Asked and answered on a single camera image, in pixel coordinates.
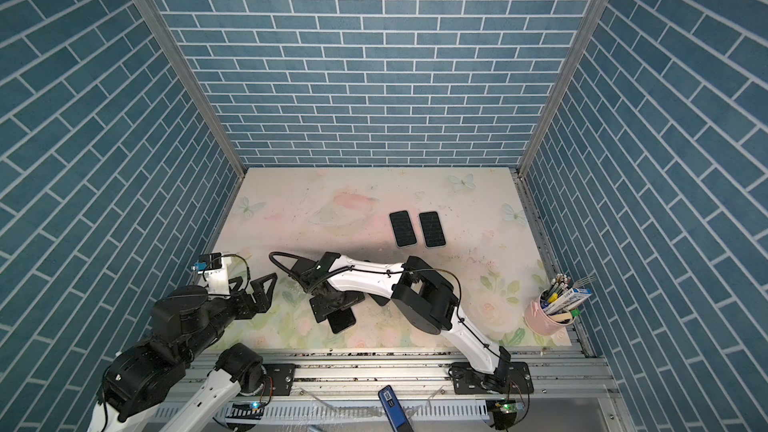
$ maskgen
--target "brick pattern wallpaper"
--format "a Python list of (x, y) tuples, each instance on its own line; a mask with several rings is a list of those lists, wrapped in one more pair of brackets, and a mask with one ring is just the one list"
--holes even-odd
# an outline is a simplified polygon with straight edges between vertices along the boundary
[(516, 166), (588, 4), (156, 2), (249, 166)]
[(0, 0), (0, 24), (0, 430), (85, 430), (234, 176), (130, 0)]
[(530, 174), (639, 430), (768, 430), (768, 0), (610, 0)]

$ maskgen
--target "black cable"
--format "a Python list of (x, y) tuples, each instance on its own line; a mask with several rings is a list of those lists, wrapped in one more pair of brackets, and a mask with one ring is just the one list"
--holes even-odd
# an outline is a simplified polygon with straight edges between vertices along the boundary
[(243, 263), (245, 264), (245, 275), (247, 277), (247, 280), (245, 281), (245, 283), (243, 284), (243, 288), (241, 289), (241, 291), (244, 291), (246, 289), (246, 287), (248, 287), (248, 284), (250, 283), (250, 267), (248, 267), (248, 261), (245, 260), (244, 258), (242, 258), (241, 256), (239, 256), (238, 254), (223, 254), (221, 257), (222, 258), (224, 258), (224, 257), (237, 257), (238, 259), (243, 261)]
[(275, 257), (288, 257), (288, 258), (294, 258), (296, 260), (299, 260), (300, 258), (304, 258), (306, 260), (311, 260), (306, 257), (302, 257), (301, 255), (295, 255), (295, 254), (289, 254), (288, 252), (270, 252), (270, 261), (277, 266), (278, 269), (283, 271), (284, 273), (288, 274), (289, 277), (291, 277), (296, 282), (300, 281), (300, 278), (297, 277), (291, 269), (280, 263)]
[(527, 392), (526, 395), (528, 396), (528, 403), (525, 405), (525, 414), (523, 414), (523, 417), (520, 420), (517, 420), (514, 424), (512, 424), (509, 427), (507, 427), (507, 432), (509, 432), (510, 427), (514, 427), (515, 425), (520, 424), (528, 416), (528, 412), (531, 409), (531, 392)]
[(261, 406), (261, 408), (264, 408), (264, 407), (266, 407), (267, 405), (269, 405), (269, 404), (270, 404), (270, 402), (272, 402), (272, 395), (273, 395), (273, 394), (272, 394), (272, 389), (273, 389), (273, 388), (274, 388), (274, 386), (275, 386), (274, 380), (272, 380), (272, 376), (270, 376), (270, 375), (267, 375), (266, 377), (267, 377), (267, 378), (270, 380), (270, 396), (269, 396), (269, 397), (266, 399), (266, 404), (264, 404), (263, 406)]
[(107, 429), (107, 426), (109, 425), (109, 417), (107, 416), (107, 398), (106, 394), (104, 393), (105, 385), (107, 383), (107, 372), (109, 371), (109, 366), (107, 366), (106, 369), (104, 369), (104, 373), (101, 375), (101, 403), (104, 406), (104, 426), (101, 428), (101, 432), (104, 432)]
[[(355, 269), (355, 266), (354, 266), (354, 265), (347, 265), (347, 266), (345, 266), (345, 267), (339, 267), (339, 268), (338, 268), (338, 269), (336, 269), (336, 270), (331, 270), (331, 271), (330, 271), (330, 272), (328, 272), (327, 274), (323, 275), (321, 278), (317, 279), (317, 280), (315, 281), (315, 283), (314, 283), (314, 284), (310, 285), (310, 286), (307, 288), (306, 292), (307, 292), (308, 294), (311, 294), (312, 292), (314, 292), (314, 291), (315, 291), (315, 289), (316, 289), (316, 288), (318, 288), (319, 286), (321, 286), (321, 284), (322, 284), (323, 282), (325, 282), (326, 280), (328, 280), (329, 278), (333, 277), (334, 275), (338, 275), (338, 274), (341, 274), (342, 272), (349, 272), (349, 271), (351, 271), (351, 270), (357, 270), (357, 269)], [(386, 274), (386, 275), (392, 275), (391, 273), (389, 273), (389, 274), (388, 274), (388, 273), (386, 273), (386, 272), (370, 272), (370, 271), (361, 271), (361, 270), (357, 270), (357, 271), (358, 271), (358, 272), (368, 272), (368, 273), (371, 273), (371, 274)]]

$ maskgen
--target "smartphone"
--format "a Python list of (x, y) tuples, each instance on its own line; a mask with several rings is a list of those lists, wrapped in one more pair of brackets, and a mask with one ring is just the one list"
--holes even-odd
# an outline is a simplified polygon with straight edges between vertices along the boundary
[(408, 247), (416, 244), (416, 232), (413, 231), (411, 216), (407, 210), (389, 214), (392, 231), (395, 233), (395, 242), (398, 247)]
[(442, 233), (437, 212), (422, 212), (418, 214), (418, 221), (422, 224), (424, 244), (427, 248), (442, 247), (446, 244), (446, 235)]

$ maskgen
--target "aluminum frame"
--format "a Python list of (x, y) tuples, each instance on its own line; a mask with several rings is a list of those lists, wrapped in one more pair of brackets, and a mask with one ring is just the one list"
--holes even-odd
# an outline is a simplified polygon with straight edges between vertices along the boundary
[[(265, 364), (295, 364), (291, 394), (273, 401), (306, 400), (310, 394), (323, 400), (370, 400), (384, 384), (397, 389), (401, 400), (481, 399), (500, 394), (457, 396), (448, 369), (456, 361), (464, 361), (457, 351), (401, 352), (333, 351), (289, 353), (262, 350)], [(167, 402), (185, 401), (205, 382), (216, 363), (216, 354), (204, 353), (187, 371), (187, 376), (168, 393)], [(541, 351), (512, 354), (511, 361), (528, 363), (535, 390), (534, 398), (606, 398), (619, 397), (618, 387), (604, 358), (585, 358), (578, 351)]]
[(581, 57), (589, 45), (589, 41), (592, 38), (592, 34), (598, 28), (598, 22), (605, 11), (605, 7), (608, 4), (608, 0), (590, 0), (587, 11), (584, 13), (584, 18), (579, 24), (579, 28), (576, 31), (571, 47), (568, 49), (568, 54), (563, 61), (562, 68), (558, 74), (558, 78), (552, 86), (552, 91), (549, 93), (544, 107), (542, 108), (542, 115), (538, 118), (538, 122), (533, 129), (531, 140), (528, 142), (528, 147), (523, 152), (523, 157), (520, 160), (520, 166), (518, 172), (520, 176), (525, 176), (528, 170), (531, 168), (536, 152), (539, 147), (542, 146), (544, 135), (547, 133), (554, 114), (558, 112), (565, 91), (568, 89), (568, 85), (573, 79), (574, 73), (578, 63), (581, 62)]
[(168, 24), (165, 23), (165, 19), (163, 19), (162, 14), (160, 14), (158, 5), (154, 0), (132, 1), (134, 2), (134, 5), (136, 5), (141, 17), (144, 19), (144, 22), (147, 24), (147, 27), (149, 27), (150, 32), (158, 42), (166, 59), (168, 59), (170, 66), (176, 71), (176, 75), (178, 75), (181, 85), (183, 85), (184, 89), (190, 94), (190, 98), (196, 105), (197, 111), (203, 117), (203, 120), (205, 120), (205, 123), (214, 135), (216, 142), (224, 151), (226, 159), (229, 160), (238, 177), (245, 177), (246, 168), (243, 164), (243, 160), (240, 158), (240, 154), (235, 150), (232, 141), (221, 125), (221, 121), (216, 116), (214, 107), (210, 104), (203, 88), (197, 81), (197, 77), (195, 77), (189, 63), (187, 63), (187, 60), (184, 58), (184, 54), (181, 52), (179, 44), (176, 42), (173, 34), (170, 33)]
[[(542, 216), (539, 214), (538, 209), (533, 202), (533, 196), (531, 194), (531, 189), (528, 187), (528, 182), (516, 173), (512, 175), (512, 180), (517, 187), (520, 202), (523, 205), (525, 217), (528, 219), (528, 224), (531, 227), (534, 242), (536, 242), (536, 247), (538, 248), (539, 254), (542, 256), (544, 270), (547, 273), (547, 277), (552, 279), (562, 270), (562, 268), (552, 249), (552, 242), (549, 240), (547, 232), (544, 229)], [(574, 330), (578, 342), (581, 344), (581, 350), (584, 352), (584, 356), (596, 357), (597, 355), (594, 351), (594, 346), (592, 345), (589, 339), (589, 334), (587, 334), (587, 331), (584, 329), (584, 325), (581, 323), (580, 318), (574, 320)]]

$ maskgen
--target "pen holder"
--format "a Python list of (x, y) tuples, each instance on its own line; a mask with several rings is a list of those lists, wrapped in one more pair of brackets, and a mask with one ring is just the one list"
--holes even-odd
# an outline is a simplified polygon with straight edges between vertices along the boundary
[(542, 306), (538, 302), (538, 298), (531, 301), (531, 303), (525, 308), (525, 314), (523, 315), (523, 318), (525, 319), (525, 323), (528, 328), (539, 335), (552, 335), (564, 329), (566, 325), (570, 325), (574, 322), (573, 319), (562, 323), (553, 321), (542, 310)]

